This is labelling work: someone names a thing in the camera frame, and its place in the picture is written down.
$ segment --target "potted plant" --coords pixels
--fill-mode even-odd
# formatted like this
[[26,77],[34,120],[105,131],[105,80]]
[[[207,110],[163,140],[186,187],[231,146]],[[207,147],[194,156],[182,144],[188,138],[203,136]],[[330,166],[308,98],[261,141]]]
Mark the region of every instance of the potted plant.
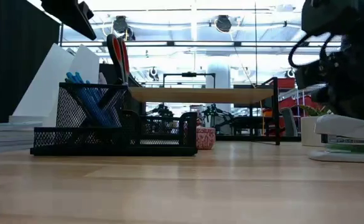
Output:
[[299,105],[306,113],[305,117],[301,117],[301,138],[303,146],[323,147],[321,135],[314,132],[317,118],[330,114],[328,107],[313,108],[310,106]]

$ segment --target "green plant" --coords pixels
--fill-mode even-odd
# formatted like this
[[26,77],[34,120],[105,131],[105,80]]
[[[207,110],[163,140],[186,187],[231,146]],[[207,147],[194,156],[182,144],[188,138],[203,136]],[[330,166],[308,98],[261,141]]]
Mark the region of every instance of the green plant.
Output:
[[331,111],[327,106],[323,106],[321,109],[313,108],[306,105],[298,105],[302,110],[306,112],[306,116],[323,116],[326,114],[331,114]]

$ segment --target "wooden tabletop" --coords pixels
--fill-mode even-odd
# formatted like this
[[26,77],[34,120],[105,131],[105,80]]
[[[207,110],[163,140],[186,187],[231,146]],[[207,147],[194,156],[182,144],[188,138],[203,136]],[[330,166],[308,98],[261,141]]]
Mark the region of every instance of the wooden tabletop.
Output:
[[0,224],[364,223],[364,164],[300,143],[217,142],[194,157],[0,153]]
[[140,102],[166,103],[257,103],[273,96],[269,89],[202,89],[130,87]]

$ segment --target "wooden table surface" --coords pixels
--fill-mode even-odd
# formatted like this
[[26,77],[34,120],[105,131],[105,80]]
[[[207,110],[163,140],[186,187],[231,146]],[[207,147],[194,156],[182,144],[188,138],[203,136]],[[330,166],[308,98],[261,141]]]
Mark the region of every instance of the wooden table surface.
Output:
[[271,89],[129,88],[140,102],[257,103],[273,96]]
[[0,223],[364,223],[364,164],[299,143],[217,142],[195,157],[0,154]]

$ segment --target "black mesh desk organizer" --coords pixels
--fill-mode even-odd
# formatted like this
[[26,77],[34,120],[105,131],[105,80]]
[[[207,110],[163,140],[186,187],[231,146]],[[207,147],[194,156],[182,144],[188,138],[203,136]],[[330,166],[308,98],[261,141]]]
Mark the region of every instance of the black mesh desk organizer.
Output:
[[192,156],[196,113],[181,118],[123,111],[128,87],[59,83],[55,128],[35,128],[35,156]]

